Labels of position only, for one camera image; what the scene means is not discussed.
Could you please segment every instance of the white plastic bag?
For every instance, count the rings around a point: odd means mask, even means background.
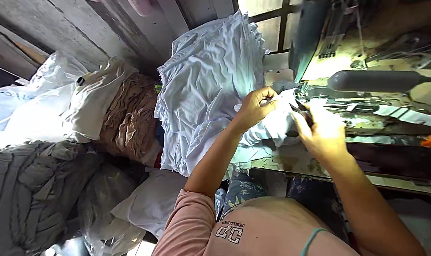
[[[18,107],[5,127],[8,137],[16,137],[15,143],[26,140],[59,142],[66,139],[71,130],[62,127],[65,112],[70,104],[76,82],[45,92]]]
[[[29,139],[60,141],[59,115],[68,108],[76,80],[87,72],[75,58],[56,51],[28,86],[0,88],[0,147]]]
[[[135,189],[118,168],[104,164],[78,200],[82,235],[91,256],[121,256],[141,242],[146,231],[111,213]]]

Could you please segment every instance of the beige fabric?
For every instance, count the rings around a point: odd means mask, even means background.
[[[154,142],[156,102],[154,79],[133,73],[122,83],[105,115],[96,142],[99,148],[139,161]]]

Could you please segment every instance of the window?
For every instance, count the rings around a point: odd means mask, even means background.
[[[290,49],[297,31],[302,1],[237,0],[237,4],[243,14],[248,12],[250,22],[258,24],[258,30],[263,34],[264,48],[274,54]]]

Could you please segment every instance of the woman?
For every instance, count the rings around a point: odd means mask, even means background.
[[[253,91],[197,164],[153,255],[358,255],[291,198],[259,197],[215,222],[214,194],[241,135],[275,109],[270,87]],[[302,142],[329,172],[363,255],[421,256],[420,243],[367,179],[345,144],[341,119],[310,106],[314,125],[293,113]]]

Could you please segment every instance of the t-shirt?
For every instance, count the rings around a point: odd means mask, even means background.
[[[153,255],[301,255],[318,228],[329,230],[297,201],[276,197],[245,201],[216,223],[211,198],[181,190]],[[307,254],[359,255],[329,231],[314,236]]]

